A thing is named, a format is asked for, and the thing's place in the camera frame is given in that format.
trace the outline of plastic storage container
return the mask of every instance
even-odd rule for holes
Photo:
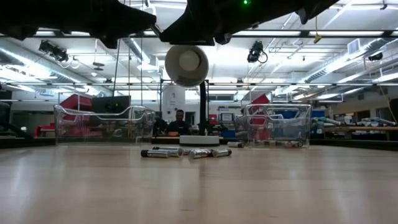
[[[311,105],[247,105],[249,147],[309,147]]]
[[[129,106],[118,114],[99,114],[55,105],[54,116],[57,143],[150,143],[155,122],[155,111],[144,106]]]

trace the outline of silver battery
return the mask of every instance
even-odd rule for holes
[[[189,152],[190,159],[199,159],[199,158],[204,158],[204,157],[208,157],[208,156],[212,156],[210,149],[192,149]]]
[[[180,147],[153,147],[153,150],[163,150],[168,151],[170,157],[182,157],[184,154],[184,149]]]
[[[214,149],[212,152],[213,157],[223,157],[230,156],[232,154],[232,150],[230,149]]]
[[[228,142],[228,147],[244,147],[244,142]]]
[[[166,150],[142,150],[142,157],[150,158],[169,158],[169,151]]]

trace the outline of fluorescent light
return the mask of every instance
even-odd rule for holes
[[[344,78],[344,79],[338,81],[337,83],[349,82],[349,81],[352,81],[352,80],[354,80],[354,79],[356,79],[356,78],[358,78],[358,77],[360,77],[360,76],[361,76],[360,74],[351,75],[351,76],[349,76],[349,77],[346,77],[346,78]]]
[[[372,83],[337,83],[336,86],[373,86]]]
[[[362,87],[362,88],[356,88],[356,89],[353,89],[353,90],[348,90],[347,92],[345,92],[345,93],[343,93],[344,95],[345,94],[352,94],[352,93],[355,93],[356,91],[359,91],[359,90],[363,90],[364,88]]]
[[[24,86],[24,85],[18,85],[18,86],[13,86],[13,85],[7,85],[8,87],[11,88],[16,88],[18,90],[24,90],[24,91],[29,91],[31,93],[35,93],[36,91],[28,86]]]
[[[342,103],[341,100],[320,100],[319,103]]]
[[[35,79],[34,77],[29,77],[27,75],[14,72],[10,69],[0,70],[0,78],[4,78],[6,80],[13,80],[17,82],[42,82]]]
[[[155,35],[154,31],[144,31],[144,35]]]
[[[333,98],[335,96],[338,96],[338,93],[330,93],[330,94],[324,94],[324,95],[320,95],[317,97],[318,100],[325,100],[325,99],[329,99],[329,98]]]
[[[85,35],[90,35],[87,32],[78,32],[78,31],[73,31],[72,35],[80,35],[80,36],[85,36]]]
[[[302,98],[305,98],[305,97],[306,96],[304,94],[301,94],[301,95],[295,96],[294,99],[295,100],[301,100]]]
[[[210,90],[209,94],[235,94],[236,90]]]
[[[143,63],[142,65],[138,65],[138,66],[137,66],[137,69],[140,70],[140,71],[141,71],[141,70],[142,70],[142,71],[158,71],[158,70],[159,70],[159,67],[150,65],[150,64],[148,64],[148,63]]]
[[[36,35],[55,35],[54,31],[37,31]]]
[[[336,35],[363,35],[363,36],[373,36],[373,35],[382,35],[383,31],[318,31],[318,35],[323,36],[336,36]],[[317,34],[316,31],[311,31],[310,36],[315,36]]]
[[[241,32],[237,32],[234,35],[254,35],[254,36],[277,36],[277,35],[285,35],[285,36],[298,36],[300,35],[300,31],[256,31],[256,30],[244,30]]]
[[[393,80],[398,78],[398,73],[393,73],[390,75],[383,75],[380,78],[377,78],[375,80],[372,80],[373,83],[378,83],[378,82],[385,82],[385,81],[389,81],[389,80]]]

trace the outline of stage light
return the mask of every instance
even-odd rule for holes
[[[51,44],[48,40],[42,40],[39,46],[39,51],[45,54],[49,54],[51,57],[59,62],[67,62],[69,60],[66,49],[61,49]]]

